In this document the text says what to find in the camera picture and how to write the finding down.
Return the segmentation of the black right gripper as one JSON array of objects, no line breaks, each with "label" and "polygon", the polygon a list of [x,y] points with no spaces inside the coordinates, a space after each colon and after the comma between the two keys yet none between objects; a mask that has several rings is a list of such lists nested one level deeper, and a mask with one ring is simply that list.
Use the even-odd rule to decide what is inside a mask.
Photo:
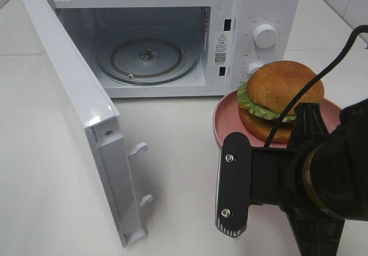
[{"label": "black right gripper", "polygon": [[301,255],[338,252],[346,220],[367,221],[367,100],[344,108],[331,133],[320,105],[300,103],[287,149],[296,157],[300,207],[281,206]]}]

